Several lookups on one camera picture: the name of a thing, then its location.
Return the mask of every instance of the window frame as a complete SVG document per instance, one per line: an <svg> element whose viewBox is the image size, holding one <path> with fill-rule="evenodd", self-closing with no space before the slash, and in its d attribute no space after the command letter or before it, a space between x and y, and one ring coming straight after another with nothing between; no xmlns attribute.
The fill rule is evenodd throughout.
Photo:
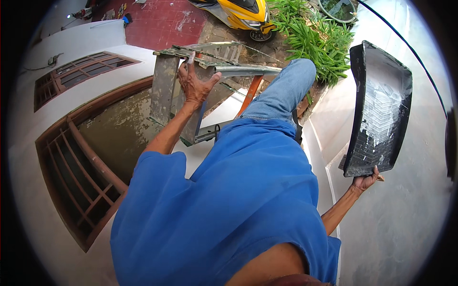
<svg viewBox="0 0 458 286"><path fill-rule="evenodd" d="M125 195L127 194L128 186L124 184L116 176L116 174L114 174L108 168L108 166L105 165L105 163L103 163L103 161L97 156L97 154L92 150L89 144L85 141L85 139L83 138L83 136L81 135L81 133L79 132L76 126L80 125L82 122L90 118L94 118L95 116L99 115L110 105L128 96L134 95L142 90L149 88L152 85L152 82L153 82L153 77L149 76L149 77L137 80L135 82L131 82L127 85L118 87L117 89L113 91L110 91L104 95L101 95L100 97L90 101L86 105L78 108L76 111L61 118L59 121L54 123L51 127L49 127L45 132L43 132L43 134L35 141L37 155L38 155L38 162L40 164L43 179L46 183L46 187L49 191L49 195L64 225L67 227L70 234L73 236L75 241L78 243L78 245L81 247L81 249L84 252L87 252L89 250L89 248L91 247L91 245L93 244L93 242L95 241L99 233L108 223L110 218L118 210L119 205L121 204L122 200L124 199ZM80 230L78 226L80 221L87 221L87 218L81 213L81 211L86 212L87 209L79 210L81 214L81 218L79 219L78 222L74 222L74 220L70 216L68 207L65 206L63 198L60 196L59 192L56 189L57 186L53 183L53 180L51 178L51 175L48 169L49 167L47 166L47 163L46 163L46 156L49 156L48 145L55 144L56 140L60 136L62 136L63 138L62 134L72 134L73 139L77 142L77 144L79 145L80 149L83 151L86 158L91 162L92 166L96 169L96 171L98 171L98 173L104 178L104 180L109 183L105 189L100 188L101 189L100 191L104 193L102 194L99 190L97 190L97 187L94 185L94 182L91 182L91 180L86 176L88 172L83 171L81 169L81 171L85 173L84 175L86 176L86 178L89 180L89 182L93 185L93 187L98 192L97 199L91 202L88 209L93 207L93 205L97 203L96 200L100 200L101 197L106 195L106 191L109 190L112 186L115 187L115 189L118 190L118 192L120 193L120 196L115 201L112 201L112 204L109 201L107 201L108 204L110 204L110 208L106 211L103 218L100 219L100 221L97 224L92 226L93 229L87 237L83 234L83 231ZM68 188L68 186L65 187L65 182L62 182L62 185L64 186L64 191L67 191L66 189ZM85 190L81 189L81 186L78 184L77 184L77 187L82 192L82 195L86 197L87 194Z"/></svg>
<svg viewBox="0 0 458 286"><path fill-rule="evenodd" d="M102 57L102 56L94 57L94 56L99 55L99 54L104 54L106 56L104 56L104 57ZM119 58L120 60L118 60L118 61L116 61L114 63L110 63L110 64L105 63L105 61L107 61L107 60L116 59L116 58ZM82 65L78 65L79 61L81 61L83 59L90 59L90 61L87 62L87 63L84 63ZM122 62L122 61L126 61L126 60L130 61L130 63L122 65L122 66L113 66L113 64L116 64L116 63L119 63L119 62ZM93 77L96 77L98 75L101 75L101 74L103 74L105 72L108 72L108 71L111 71L111 70L115 70L115 69L119 69L119 68L122 68L122 67L138 64L140 62L141 61L139 61L139 60L132 59L132 58L129 58L129 57L125 57L125 56L120 55L120 54L114 54L114 53L110 53L110 52L107 52L107 51L101 51L101 52L97 52L97 53L90 54L90 55L84 56L82 58L73 60L71 62L68 62L68 63L64 64L64 65L61 65L58 68L50 71L49 73L45 74L44 76L40 77L38 80L35 81L35 89L34 89L34 96L33 96L34 97L33 98L33 101L34 101L33 112L38 111L41 107L46 105L53 98L57 97L61 93L69 90L70 88L72 88L72 87L74 87L74 86L76 86L76 85L78 85L78 84L80 84L80 83L82 83L82 82L84 82L84 81L86 81L88 79L91 79ZM84 71L83 70L83 69L85 69L85 68L87 68L89 66L96 65L96 64L101 64L102 66L99 66L98 68L96 68L94 70L97 70L97 69L102 68L104 66L109 67L109 69L108 70L103 70L103 71L101 71L101 72L99 72L97 74L94 74L94 75L91 75L91 74L88 73L88 72L91 72L91 71L94 71L94 70L88 70L88 71ZM61 72L61 71L59 71L60 69L62 69L63 67L69 66L69 65L72 67L71 69L59 74L59 72ZM74 78L77 78L77 77L79 77L81 75L84 75L85 78L80 80L80 81L77 81L77 82L73 83L72 85L70 85L68 87L65 86L64 84L62 84L62 79L64 77L70 76L71 74L76 73L76 72L79 72L80 74L78 76L75 76ZM44 84L40 84L40 82L43 81L45 78L50 78L50 80L47 81ZM51 88L50 88L51 85L53 86L55 92L51 91ZM42 96L43 94L41 93L42 91L40 89L44 90L44 99L43 99L43 96Z"/></svg>

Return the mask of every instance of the knee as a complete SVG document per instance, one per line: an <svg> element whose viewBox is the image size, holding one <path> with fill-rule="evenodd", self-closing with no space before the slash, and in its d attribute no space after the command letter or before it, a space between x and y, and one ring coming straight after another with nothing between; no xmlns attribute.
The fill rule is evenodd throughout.
<svg viewBox="0 0 458 286"><path fill-rule="evenodd" d="M309 59L294 59L291 62L303 70L310 70L316 73L315 64Z"/></svg>
<svg viewBox="0 0 458 286"><path fill-rule="evenodd" d="M315 64L309 59L294 59L291 61L291 65L295 68L296 72L301 75L302 78L307 78L308 81L314 81L316 77Z"/></svg>

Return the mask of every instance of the hand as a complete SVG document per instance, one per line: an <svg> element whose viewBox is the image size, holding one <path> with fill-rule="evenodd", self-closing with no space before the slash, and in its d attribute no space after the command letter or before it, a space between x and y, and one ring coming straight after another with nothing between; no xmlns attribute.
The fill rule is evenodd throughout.
<svg viewBox="0 0 458 286"><path fill-rule="evenodd" d="M361 194L362 192L367 190L370 186L372 186L373 183L375 183L375 181L378 178L378 174L379 174L378 168L377 168L377 165L375 165L374 173L372 175L354 177L351 187L354 187L354 189L356 189L359 192L359 194Z"/></svg>
<svg viewBox="0 0 458 286"><path fill-rule="evenodd" d="M192 103L195 105L195 108L199 108L207 99L212 88L221 78L221 73L217 72L207 82L199 80L194 69L195 56L196 52L192 52L190 58L180 65L180 68L178 69L178 80L185 92L185 102Z"/></svg>

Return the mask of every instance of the scooter headlight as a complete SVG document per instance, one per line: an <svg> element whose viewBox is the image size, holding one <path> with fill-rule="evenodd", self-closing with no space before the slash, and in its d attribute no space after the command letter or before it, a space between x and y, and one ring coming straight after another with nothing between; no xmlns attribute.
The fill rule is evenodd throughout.
<svg viewBox="0 0 458 286"><path fill-rule="evenodd" d="M248 25L252 27L259 27L261 25L261 23L258 21L252 21L252 20L243 20L243 21L245 21Z"/></svg>
<svg viewBox="0 0 458 286"><path fill-rule="evenodd" d="M269 23L269 7L266 5L266 17L264 18L265 23Z"/></svg>

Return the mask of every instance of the red tile floor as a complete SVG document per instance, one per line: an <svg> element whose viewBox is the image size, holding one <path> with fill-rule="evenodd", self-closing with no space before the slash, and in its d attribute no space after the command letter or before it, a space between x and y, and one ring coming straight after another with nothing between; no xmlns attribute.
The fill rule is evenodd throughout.
<svg viewBox="0 0 458 286"><path fill-rule="evenodd" d="M125 28L126 42L146 49L197 43L207 21L206 12L187 0L147 0L143 9L144 4L132 4L132 0L111 0L94 13L92 21L99 21L111 9L117 16L124 3L127 3L124 15L130 13L133 20Z"/></svg>

